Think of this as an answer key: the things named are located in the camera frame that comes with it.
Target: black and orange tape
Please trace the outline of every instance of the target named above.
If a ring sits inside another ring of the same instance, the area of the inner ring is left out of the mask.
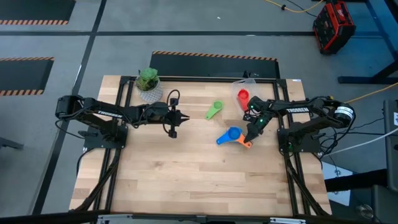
[[[44,90],[0,90],[0,96],[41,95]]]
[[[181,56],[198,56],[198,57],[219,57],[219,58],[237,58],[237,59],[251,59],[251,60],[270,60],[277,62],[277,58],[270,57],[253,57],[253,56],[238,56],[238,55],[223,55],[223,54],[204,54],[204,53],[188,53],[188,52],[168,52],[168,51],[154,51],[152,54],[162,55],[181,55]]]
[[[0,20],[0,25],[67,25],[63,20]]]
[[[54,57],[0,58],[0,61],[19,61],[19,60],[54,60]]]

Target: red measuring cup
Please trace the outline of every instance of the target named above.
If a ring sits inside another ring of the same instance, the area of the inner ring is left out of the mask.
[[[241,105],[243,111],[247,111],[249,103],[249,92],[245,89],[241,89],[238,93],[238,102]]]

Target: concrete floor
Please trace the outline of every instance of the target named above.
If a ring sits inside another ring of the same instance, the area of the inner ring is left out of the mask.
[[[71,21],[66,26],[0,26],[0,31],[91,30],[100,2],[78,1]],[[383,19],[383,24],[397,26],[391,22],[392,16],[386,11],[384,2],[371,0],[371,3],[380,19]],[[296,9],[288,2],[285,4]],[[300,2],[303,8],[312,4],[311,1]],[[349,3],[348,7],[358,31],[378,31],[365,4]],[[307,14],[281,11],[263,0],[112,0],[106,5],[99,30],[310,31],[312,21],[313,17]],[[389,30],[398,30],[396,28],[389,26],[386,29],[391,38],[395,33],[390,34]],[[0,36],[0,57],[55,57],[42,96],[0,98],[0,136],[25,144],[21,151],[9,148],[0,150],[0,217],[30,213],[56,135],[53,125],[56,99],[70,93],[87,41],[87,36]],[[301,79],[307,97],[333,95],[341,101],[383,86],[340,85],[336,80],[338,76],[371,76],[393,61],[382,37],[352,38],[338,54],[331,56],[319,54],[313,37],[97,37],[79,94],[95,98],[103,75],[137,75],[139,69],[149,65],[153,50],[275,57],[279,59],[281,78]],[[397,89],[391,89],[353,103],[358,116],[354,126],[381,118],[383,100],[396,99],[397,94]],[[39,106],[39,110],[33,111],[33,106]],[[85,129],[85,126],[71,123],[68,130],[75,133],[81,129]],[[366,126],[360,131],[381,133],[384,131],[383,122]],[[373,138],[374,136],[352,134],[342,139],[336,150]],[[68,210],[76,179],[76,160],[82,147],[83,141],[80,139],[71,136],[65,138],[45,201],[44,213]],[[384,141],[336,154],[333,159],[336,165],[355,172],[385,168]]]

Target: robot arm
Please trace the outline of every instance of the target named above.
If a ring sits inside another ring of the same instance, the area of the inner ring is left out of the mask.
[[[121,119],[133,125],[134,128],[138,128],[142,124],[168,124],[171,129],[166,132],[171,138],[176,138],[175,127],[189,120],[188,116],[175,109],[177,105],[178,99],[172,98],[171,105],[164,102],[155,102],[151,105],[145,104],[125,108],[97,101],[93,98],[63,96],[58,99],[55,116],[60,120],[75,119],[87,124],[89,127],[99,130],[107,141],[114,141],[117,138],[118,127],[113,122],[103,120],[95,114]],[[83,136],[89,134],[87,132],[79,133]]]
[[[282,100],[262,101],[257,96],[250,99],[249,111],[243,120],[249,121],[248,134],[244,142],[248,142],[262,134],[272,118],[282,117],[289,113],[313,113],[318,117],[305,123],[293,123],[284,130],[288,137],[302,138],[305,134],[314,133],[323,128],[346,128],[354,116],[354,110],[347,103],[333,100],[331,97],[315,97],[311,100],[286,102]]]

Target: white pot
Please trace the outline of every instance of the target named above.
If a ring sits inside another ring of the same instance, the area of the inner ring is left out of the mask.
[[[155,103],[156,101],[159,101],[163,96],[163,89],[162,85],[160,84],[160,80],[157,82],[155,88],[149,91],[142,91],[142,90],[139,91],[140,91],[139,95],[141,96],[141,98],[148,103]]]

